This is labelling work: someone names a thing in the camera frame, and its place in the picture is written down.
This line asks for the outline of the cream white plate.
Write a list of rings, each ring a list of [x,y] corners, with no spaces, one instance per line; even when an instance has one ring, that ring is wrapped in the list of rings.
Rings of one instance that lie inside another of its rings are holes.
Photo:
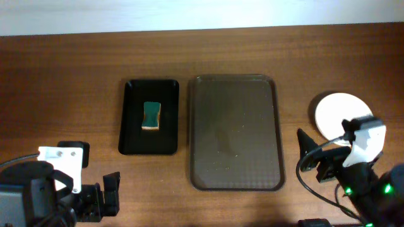
[[[333,93],[325,96],[315,109],[315,122],[320,133],[331,140],[344,134],[343,120],[372,115],[368,105],[348,93]]]

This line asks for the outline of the green orange sponge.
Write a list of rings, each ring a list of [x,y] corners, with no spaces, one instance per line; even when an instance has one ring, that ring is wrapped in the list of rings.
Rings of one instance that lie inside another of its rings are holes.
[[[141,128],[146,131],[158,131],[160,129],[161,103],[145,102],[143,104],[143,121]]]

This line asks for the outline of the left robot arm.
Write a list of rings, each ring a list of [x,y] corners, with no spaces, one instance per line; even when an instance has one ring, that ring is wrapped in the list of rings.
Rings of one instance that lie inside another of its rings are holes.
[[[83,184],[89,155],[87,142],[60,141],[1,163],[1,226],[76,226],[116,216],[121,174]]]

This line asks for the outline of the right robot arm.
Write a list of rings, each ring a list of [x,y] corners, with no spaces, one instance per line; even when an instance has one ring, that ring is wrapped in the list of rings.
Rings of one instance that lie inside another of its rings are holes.
[[[322,201],[341,209],[345,214],[358,220],[363,226],[403,226],[403,164],[395,165],[390,171],[378,177],[373,165],[361,162],[350,167],[342,166],[351,152],[343,146],[323,151],[329,145],[318,145],[302,129],[297,130],[300,148],[300,160],[296,166],[296,175],[300,184]],[[349,198],[355,214],[339,201],[331,201],[311,189],[300,173],[316,168],[319,183],[337,180]]]

